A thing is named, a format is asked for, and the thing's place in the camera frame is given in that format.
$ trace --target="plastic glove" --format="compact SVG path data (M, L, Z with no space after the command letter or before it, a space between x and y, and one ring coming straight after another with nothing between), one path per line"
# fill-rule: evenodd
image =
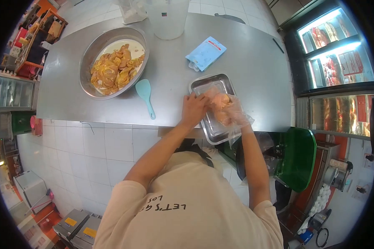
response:
M242 110L240 100L234 95L227 95L230 98L230 104L225 106L222 111L230 117L231 121L238 125L240 128L251 124L249 118Z

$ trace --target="blue package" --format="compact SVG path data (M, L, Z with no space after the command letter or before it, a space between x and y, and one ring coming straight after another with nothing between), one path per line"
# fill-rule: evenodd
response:
M225 51L226 47L210 36L187 55L186 58L191 61L190 64L192 63L203 72Z

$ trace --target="refrigerator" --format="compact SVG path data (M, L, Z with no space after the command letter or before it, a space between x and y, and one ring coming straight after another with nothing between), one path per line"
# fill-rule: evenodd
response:
M374 63L349 8L325 1L285 36L294 83L296 126L370 140Z

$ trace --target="white wall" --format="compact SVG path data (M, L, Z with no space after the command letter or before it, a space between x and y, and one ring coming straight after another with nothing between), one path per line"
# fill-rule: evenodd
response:
M323 225L324 228L329 230L326 247L338 244L346 239L365 206L364 202L354 199L352 194L359 179L373 182L374 171L362 166L364 159L363 147L369 146L369 144L369 141L351 139L348 161L353 164L352 183L348 192L346 190L345 192L335 190L330 201L328 208L332 209L332 213ZM307 249L318 248L315 242L317 234L315 231L314 233L312 239L305 245Z

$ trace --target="black apron strap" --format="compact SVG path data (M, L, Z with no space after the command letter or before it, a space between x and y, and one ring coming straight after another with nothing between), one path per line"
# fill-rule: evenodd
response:
M211 157L206 152L201 150L198 144L193 144L191 146L183 146L183 147L177 148L175 150L175 153L182 152L182 151L191 151L191 152L198 153L202 157L202 159L204 159L207 162L209 167L214 168L213 162L210 160Z

